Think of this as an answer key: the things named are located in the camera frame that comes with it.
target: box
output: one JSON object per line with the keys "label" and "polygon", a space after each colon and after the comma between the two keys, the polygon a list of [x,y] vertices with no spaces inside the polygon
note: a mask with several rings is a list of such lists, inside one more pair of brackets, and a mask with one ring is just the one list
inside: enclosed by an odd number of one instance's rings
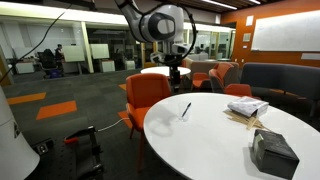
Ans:
{"label": "box", "polygon": [[254,133],[253,153],[261,172],[292,179],[299,158],[281,134],[257,129]]}
{"label": "box", "polygon": [[268,102],[243,96],[229,103],[228,108],[246,117],[259,117],[267,112],[268,105]]}

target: table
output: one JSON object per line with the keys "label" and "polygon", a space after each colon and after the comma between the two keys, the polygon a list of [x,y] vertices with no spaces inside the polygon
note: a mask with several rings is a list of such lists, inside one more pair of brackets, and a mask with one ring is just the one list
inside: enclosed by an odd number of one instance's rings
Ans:
{"label": "table", "polygon": [[[180,71],[180,75],[186,75],[191,72],[190,69],[184,68],[184,67],[178,67],[178,70]],[[163,74],[165,76],[170,76],[169,66],[150,67],[150,68],[142,69],[140,72],[141,73],[158,73],[158,74]]]}
{"label": "table", "polygon": [[[239,97],[187,93],[166,98],[147,112],[144,132],[155,152],[190,179],[280,179],[252,162],[255,128],[229,120],[223,112]],[[178,120],[178,103],[191,102],[190,118]],[[269,106],[260,121],[282,134],[300,159],[293,179],[320,177],[320,133],[300,119]]]}

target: carpet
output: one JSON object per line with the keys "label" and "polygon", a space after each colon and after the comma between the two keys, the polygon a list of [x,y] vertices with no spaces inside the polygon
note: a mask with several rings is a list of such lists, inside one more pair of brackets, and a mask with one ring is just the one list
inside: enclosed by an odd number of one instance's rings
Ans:
{"label": "carpet", "polygon": [[77,111],[76,101],[68,101],[40,108],[37,120]]}
{"label": "carpet", "polygon": [[12,104],[19,104],[19,103],[25,103],[25,102],[30,102],[30,101],[36,101],[36,100],[41,100],[46,97],[46,93],[38,93],[38,94],[30,94],[30,95],[25,95],[25,96],[18,96],[14,98],[8,98],[7,102],[9,105]]}
{"label": "carpet", "polygon": [[[128,117],[128,114],[127,114],[127,111],[121,111],[121,112],[118,112],[118,115],[120,116],[121,119],[123,118],[129,118]],[[131,124],[131,121],[129,119],[124,119],[123,122],[131,129],[132,128],[132,124]]]}
{"label": "carpet", "polygon": [[119,87],[125,91],[127,90],[126,84],[119,84]]}

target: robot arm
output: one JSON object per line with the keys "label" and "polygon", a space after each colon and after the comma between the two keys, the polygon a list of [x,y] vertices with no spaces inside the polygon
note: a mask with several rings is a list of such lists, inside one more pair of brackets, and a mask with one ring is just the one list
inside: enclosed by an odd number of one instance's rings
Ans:
{"label": "robot arm", "polygon": [[192,15],[187,9],[173,4],[160,4],[150,11],[142,13],[133,0],[115,0],[115,2],[126,17],[131,33],[137,41],[163,41],[166,45],[164,48],[165,55],[184,55],[181,59],[169,61],[181,61],[192,50],[196,38],[193,38],[194,42],[191,47],[183,43],[183,10],[188,13],[193,24],[193,32],[196,33]]}

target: light fixture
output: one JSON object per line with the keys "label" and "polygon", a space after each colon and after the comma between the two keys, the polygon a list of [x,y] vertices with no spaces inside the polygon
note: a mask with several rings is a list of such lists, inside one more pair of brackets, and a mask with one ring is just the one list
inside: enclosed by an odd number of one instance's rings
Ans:
{"label": "light fixture", "polygon": [[256,4],[260,4],[260,2],[259,2],[259,1],[256,1],[256,0],[249,0],[249,1],[254,2],[254,3],[256,3]]}
{"label": "light fixture", "polygon": [[211,4],[215,4],[215,5],[218,5],[218,6],[223,6],[223,7],[226,7],[226,8],[230,8],[230,9],[237,9],[236,7],[233,7],[233,6],[229,6],[229,5],[226,5],[226,4],[222,4],[222,3],[219,3],[219,2],[215,2],[215,1],[210,1],[210,0],[201,0],[203,2],[207,2],[207,3],[211,3]]}

